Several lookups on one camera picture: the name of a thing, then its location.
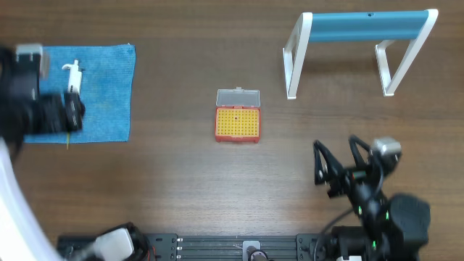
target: blue towel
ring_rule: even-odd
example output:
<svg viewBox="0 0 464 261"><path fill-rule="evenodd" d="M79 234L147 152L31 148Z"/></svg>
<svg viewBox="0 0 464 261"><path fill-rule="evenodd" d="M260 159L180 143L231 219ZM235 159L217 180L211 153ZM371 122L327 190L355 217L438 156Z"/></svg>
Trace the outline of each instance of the blue towel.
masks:
<svg viewBox="0 0 464 261"><path fill-rule="evenodd" d="M127 141L131 129L131 92L136 65L135 46L50 46L50 71L40 82L40 92L67 91L65 64L79 60L83 69L80 99L86 106L83 130L70 134L70 143ZM27 143L67 142L67 134L26 136Z"/></svg>

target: wooden table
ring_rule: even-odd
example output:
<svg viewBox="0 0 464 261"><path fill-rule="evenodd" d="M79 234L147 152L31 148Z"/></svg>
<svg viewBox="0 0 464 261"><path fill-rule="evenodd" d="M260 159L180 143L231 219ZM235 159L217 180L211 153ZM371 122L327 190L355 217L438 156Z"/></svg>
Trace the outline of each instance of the wooden table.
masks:
<svg viewBox="0 0 464 261"><path fill-rule="evenodd" d="M382 96L374 43L307 51L298 99L287 101L282 47L301 12L437 8L429 39L392 98ZM136 45L128 143L26 145L15 172L52 241L133 221L145 232L294 235L348 208L313 184L312 142L344 164L355 133L401 141L384 186L431 205L423 260L464 245L464 2L0 1L4 44ZM395 68L406 43L389 48ZM219 88L261 90L258 144L217 143ZM351 216L342 224L356 225Z"/></svg>

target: blue and white rack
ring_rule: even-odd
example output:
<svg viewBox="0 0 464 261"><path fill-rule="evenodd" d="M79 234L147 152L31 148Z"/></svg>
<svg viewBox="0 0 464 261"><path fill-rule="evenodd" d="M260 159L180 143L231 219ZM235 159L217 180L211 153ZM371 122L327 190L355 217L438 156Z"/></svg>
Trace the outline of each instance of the blue and white rack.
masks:
<svg viewBox="0 0 464 261"><path fill-rule="evenodd" d="M283 48L287 99L297 98L298 82L308 43L334 41L382 40L376 45L378 71L384 96L393 96L426 41L437 17L436 9L401 12L302 13ZM391 78L385 48L395 40L410 40L410 44L398 70Z"/></svg>

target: white stand leg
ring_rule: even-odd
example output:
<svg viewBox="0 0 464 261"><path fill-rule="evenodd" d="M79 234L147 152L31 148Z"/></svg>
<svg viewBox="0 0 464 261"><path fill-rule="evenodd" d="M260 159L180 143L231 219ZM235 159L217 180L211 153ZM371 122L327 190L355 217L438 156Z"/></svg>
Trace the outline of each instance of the white stand leg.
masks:
<svg viewBox="0 0 464 261"><path fill-rule="evenodd" d="M420 29L419 35L415 40L412 40L407 47L406 54L403 57L403 60L399 64L397 72L393 75L393 78L390 78L389 64L386 61L386 52L385 48L392 44L394 41L385 40L380 44L376 45L376 56L378 71L380 73L380 79L382 83L382 89L384 90L384 96L393 96L395 90L397 89L399 83L405 76L407 69L413 63L415 56L418 54L419 50L423 43L426 41L432 27L435 24L435 21L438 17L437 9L428 10L428 18L426 23Z"/></svg>
<svg viewBox="0 0 464 261"><path fill-rule="evenodd" d="M302 74L303 62L308 42L310 40L312 13L302 13L291 32L287 44L283 48L283 67L285 70L285 84L287 99L297 98L299 76ZM291 52L296 46L295 60Z"/></svg>

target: black cable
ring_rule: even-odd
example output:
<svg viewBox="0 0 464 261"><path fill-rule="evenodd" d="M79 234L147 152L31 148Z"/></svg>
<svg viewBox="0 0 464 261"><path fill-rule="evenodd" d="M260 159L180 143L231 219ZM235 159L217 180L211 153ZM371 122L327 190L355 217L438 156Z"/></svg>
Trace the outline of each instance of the black cable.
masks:
<svg viewBox="0 0 464 261"><path fill-rule="evenodd" d="M379 172L380 172L380 179L378 180L378 184L377 184L377 187L376 187L376 190L374 191L374 193L372 195L370 195L368 197L368 199L365 200L366 203L369 202L373 197L377 196L377 194L380 192L380 190L382 189L382 186L384 184L384 169L382 168L382 165L380 164L380 160L378 159L378 155L374 154L372 156L372 158L373 158L373 163L378 165ZM319 233L318 240L316 240L316 244L314 245L314 249L313 249L314 253L312 255L312 261L316 261L316 253L317 253L316 250L318 249L320 239L324 237L324 234L326 233L326 231L329 228L331 228L332 226L334 226L335 224L337 224L340 220L342 220L346 216L348 216L352 211L353 211L353 209L349 208L345 212L341 213L340 216L336 217L334 220L329 222L329 224L327 224L324 227L324 229Z"/></svg>

